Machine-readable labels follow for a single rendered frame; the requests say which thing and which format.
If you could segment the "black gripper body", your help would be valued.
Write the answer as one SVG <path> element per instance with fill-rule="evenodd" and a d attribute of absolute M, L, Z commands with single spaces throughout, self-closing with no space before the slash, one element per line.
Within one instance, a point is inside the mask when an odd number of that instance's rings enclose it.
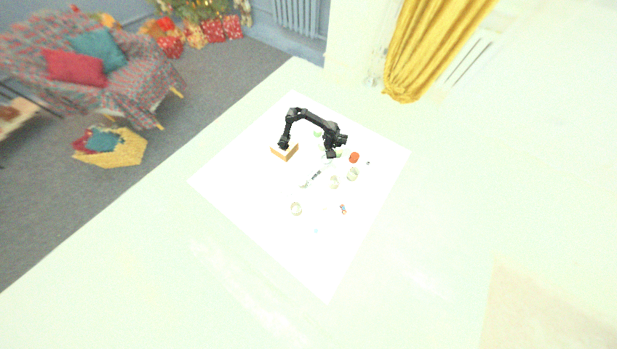
<path fill-rule="evenodd" d="M 327 152 L 326 152 L 326 157 L 327 159 L 335 159 L 336 158 L 336 153 L 334 151 L 334 144 L 335 141 L 333 143 L 329 143 L 326 141 L 326 135 L 322 135 L 322 139 L 325 140 L 325 147 L 327 148 Z"/>

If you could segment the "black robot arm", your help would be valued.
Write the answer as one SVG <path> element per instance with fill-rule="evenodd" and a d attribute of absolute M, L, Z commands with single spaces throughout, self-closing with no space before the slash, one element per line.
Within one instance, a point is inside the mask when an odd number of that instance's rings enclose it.
<path fill-rule="evenodd" d="M 329 143 L 333 143 L 335 141 L 334 148 L 346 145 L 348 135 L 340 133 L 341 130 L 336 122 L 331 120 L 324 120 L 323 118 L 309 111 L 307 108 L 294 107 L 289 108 L 285 116 L 286 124 L 284 128 L 284 133 L 281 135 L 277 143 L 280 149 L 286 151 L 289 148 L 290 145 L 288 145 L 288 142 L 291 138 L 290 130 L 292 123 L 301 119 L 305 119 L 317 125 L 318 127 L 321 127 L 324 130 L 323 135 L 326 135 L 326 141 Z"/>

